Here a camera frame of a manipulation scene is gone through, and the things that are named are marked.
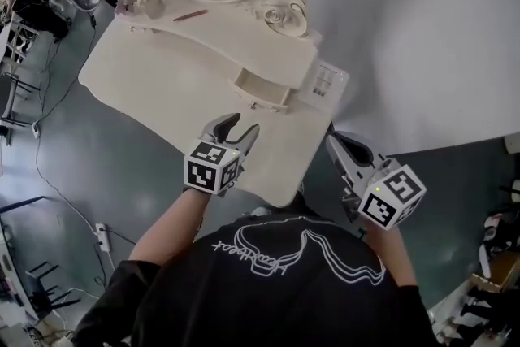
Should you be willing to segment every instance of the white cloth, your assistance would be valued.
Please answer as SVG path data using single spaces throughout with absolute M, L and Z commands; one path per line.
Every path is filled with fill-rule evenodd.
M 335 126 L 388 154 L 520 131 L 520 0 L 312 0 L 351 74 Z

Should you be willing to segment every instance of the white vanity table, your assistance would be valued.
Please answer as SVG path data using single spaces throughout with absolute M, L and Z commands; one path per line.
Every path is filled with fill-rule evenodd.
M 208 121 L 241 113 L 235 135 L 252 124 L 260 135 L 237 186 L 285 206 L 348 79 L 317 61 L 319 40 L 306 0 L 137 0 L 103 34 L 80 82 L 183 152 Z

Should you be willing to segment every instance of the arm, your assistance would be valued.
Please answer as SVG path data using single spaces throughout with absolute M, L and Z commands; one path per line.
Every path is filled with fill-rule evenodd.
M 397 286 L 417 286 L 414 267 L 399 228 L 385 231 L 371 221 L 366 221 L 366 228 L 368 229 L 366 243 L 379 256 Z
M 190 245 L 210 195 L 183 193 L 137 242 L 129 261 L 121 262 L 105 293 L 76 328 L 74 346 L 98 347 L 130 335 L 142 298 L 159 268 Z
M 406 251 L 405 242 L 399 228 L 389 231 L 366 221 L 368 235 L 366 243 L 388 269 L 400 290 L 401 322 L 403 323 L 403 345 L 438 346 L 430 319 L 424 308 L 414 267 Z
M 188 189 L 137 242 L 130 260 L 162 266 L 186 249 L 197 235 L 210 195 Z

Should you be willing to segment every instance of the electrical cable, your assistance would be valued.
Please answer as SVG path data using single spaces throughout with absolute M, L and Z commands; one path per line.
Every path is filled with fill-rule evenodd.
M 21 11 L 24 11 L 24 10 L 27 9 L 28 7 L 32 6 L 33 4 L 34 4 L 33 1 L 31 1 L 28 5 L 25 5 L 24 7 L 22 7 L 21 9 L 19 9 L 19 10 L 17 10 L 17 11 L 15 11 L 14 8 L 13 8 L 13 11 L 14 11 L 15 13 L 19 13 L 19 12 L 21 12 Z
M 79 288 L 69 288 L 69 289 L 67 289 L 67 291 L 65 291 L 65 292 L 68 292 L 68 291 L 78 291 L 78 292 L 82 292 L 82 293 L 84 293 L 85 295 L 88 295 L 88 296 L 91 297 L 91 298 L 99 299 L 99 297 L 96 297 L 96 296 L 93 295 L 92 293 L 88 293 L 88 292 L 85 291 L 84 289 L 79 289 Z
M 89 57 L 90 55 L 90 51 L 92 50 L 92 45 L 93 45 L 93 42 L 94 42 L 94 39 L 96 37 L 96 29 L 94 28 L 94 33 L 93 33 L 93 37 L 92 37 L 92 41 L 90 42 L 90 45 L 89 45 L 89 52 L 87 54 L 87 58 Z M 56 48 L 56 51 L 52 57 L 52 59 L 47 62 L 47 60 L 45 61 L 45 67 L 43 69 L 43 71 L 41 72 L 41 74 L 47 70 L 47 75 L 48 75 L 48 83 L 47 83 L 47 86 L 45 88 L 45 92 L 43 94 L 43 99 L 41 100 L 41 112 L 43 113 L 43 110 L 45 109 L 45 103 L 46 103 L 46 96 L 47 96 L 47 92 L 49 91 L 49 87 L 50 87 L 50 82 L 52 80 L 52 73 L 50 71 L 50 66 L 52 64 L 52 61 L 54 60 L 54 58 L 56 57 L 56 55 L 58 54 L 59 52 L 59 47 L 61 45 L 61 42 L 58 44 L 58 47 Z M 50 53 L 50 47 L 49 49 L 47 50 L 47 58 L 49 58 L 49 53 Z M 76 80 L 78 79 L 78 76 L 80 74 L 80 71 L 81 71 L 81 68 L 80 70 L 78 71 L 78 74 L 76 75 L 76 77 L 74 78 L 74 80 L 71 82 L 71 84 L 68 86 L 68 89 L 67 89 L 67 92 L 63 95 L 63 97 L 52 107 L 52 109 L 42 118 L 40 118 L 36 123 L 38 123 L 39 121 L 45 119 L 46 117 L 48 117 L 50 115 L 50 113 L 52 113 L 52 111 L 56 108 L 56 106 L 62 102 L 65 97 L 68 95 L 68 93 L 70 92 L 71 90 L 71 87 L 72 85 L 76 82 Z M 68 204 L 68 206 L 70 208 L 72 208 L 86 223 L 87 225 L 89 226 L 89 229 L 90 231 L 92 232 L 92 234 L 94 234 L 94 236 L 97 236 L 98 234 L 96 233 L 95 229 L 93 228 L 92 224 L 89 222 L 89 220 L 83 215 L 83 213 L 81 213 L 78 209 L 76 209 L 72 204 L 71 202 L 61 193 L 61 191 L 56 188 L 54 185 L 52 185 L 42 174 L 41 174 L 41 171 L 40 171 L 40 167 L 38 165 L 38 156 L 40 154 L 40 148 L 41 148 L 41 132 L 40 132 L 40 136 L 38 137 L 38 144 L 37 144 L 37 150 L 36 150 L 36 157 L 35 157 L 35 164 L 36 164 L 36 169 L 37 169 L 37 172 L 38 172 L 38 175 L 54 190 L 56 191 L 56 193 Z M 94 245 L 94 251 L 96 252 L 96 256 L 97 256 L 97 260 L 99 261 L 99 265 L 102 269 L 102 273 L 103 273 L 103 280 L 102 278 L 100 278 L 99 276 L 96 276 L 94 278 L 94 282 L 96 284 L 100 284 L 103 288 L 106 288 L 106 273 L 105 273 L 105 268 L 103 267 L 103 264 L 102 264 L 102 260 L 101 260 L 101 257 L 99 256 L 99 253 L 96 251 L 96 245 Z
M 90 42 L 90 46 L 89 46 L 89 53 L 87 54 L 87 58 L 84 60 L 83 64 L 81 65 L 81 68 L 83 68 L 83 65 L 85 64 L 85 62 L 87 61 L 87 59 L 89 58 L 90 56 L 90 52 L 92 51 L 92 45 L 94 43 L 94 40 L 96 39 L 96 28 L 94 28 L 94 34 L 92 35 L 92 41 Z M 47 112 L 46 115 L 43 115 L 40 119 L 38 119 L 36 121 L 36 123 L 40 123 L 42 120 L 45 120 L 47 119 L 47 117 L 50 116 L 50 114 L 54 111 L 54 109 L 56 107 L 58 107 L 58 105 L 67 98 L 68 94 L 71 92 L 71 89 L 72 89 L 72 86 L 77 82 L 78 78 L 80 77 L 80 72 L 81 72 L 81 68 L 80 70 L 78 71 L 78 73 L 76 74 L 76 77 L 74 77 L 74 80 L 72 80 L 72 82 L 69 84 L 68 88 L 67 88 L 67 91 L 65 92 L 65 94 L 63 95 L 63 97 L 61 97 L 58 102 L 56 102 L 56 104 L 54 104 L 52 106 L 52 108 Z
M 114 264 L 114 261 L 112 260 L 112 255 L 110 252 L 106 252 L 106 254 L 108 254 L 108 260 L 110 260 L 110 265 L 112 266 L 112 269 L 114 269 L 115 271 L 115 264 Z
M 56 315 L 56 316 L 60 319 L 60 321 L 63 323 L 63 330 L 65 330 L 65 329 L 66 329 L 65 327 L 67 326 L 67 320 L 65 320 L 65 319 L 64 319 L 64 318 L 59 314 L 59 312 L 58 312 L 57 310 L 52 310 L 52 313 L 53 313 L 54 315 Z
M 103 278 L 100 276 L 96 276 L 94 278 L 94 282 L 98 284 L 99 286 L 102 286 L 103 289 L 106 290 L 106 273 L 105 273 L 105 267 L 103 267 L 103 262 L 101 260 L 101 256 L 98 253 L 98 246 L 99 242 L 94 243 L 94 252 L 96 252 L 97 260 L 99 261 L 99 266 L 101 267 L 101 271 L 103 272 Z
M 121 234 L 115 232 L 114 230 L 108 230 L 108 229 L 106 230 L 106 229 L 104 229 L 104 228 L 100 228 L 99 231 L 100 231 L 100 232 L 107 232 L 107 233 L 115 234 L 116 236 L 119 236 L 119 237 L 121 237 L 123 240 L 127 241 L 128 243 L 130 243 L 130 244 L 132 244 L 132 245 L 134 245 L 134 246 L 136 245 L 136 242 L 135 242 L 135 241 L 131 241 L 131 240 L 128 239 L 127 237 L 125 237 L 125 236 L 123 236 L 123 235 L 121 235 Z

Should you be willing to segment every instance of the power strip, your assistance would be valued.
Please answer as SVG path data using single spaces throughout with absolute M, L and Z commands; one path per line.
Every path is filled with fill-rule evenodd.
M 96 235 L 99 240 L 99 247 L 103 252 L 110 253 L 112 250 L 111 243 L 108 240 L 108 229 L 104 223 L 96 223 Z
M 32 134 L 34 135 L 34 138 L 39 139 L 40 138 L 40 128 L 38 127 L 38 122 L 34 122 L 31 125 L 31 130 L 32 130 Z

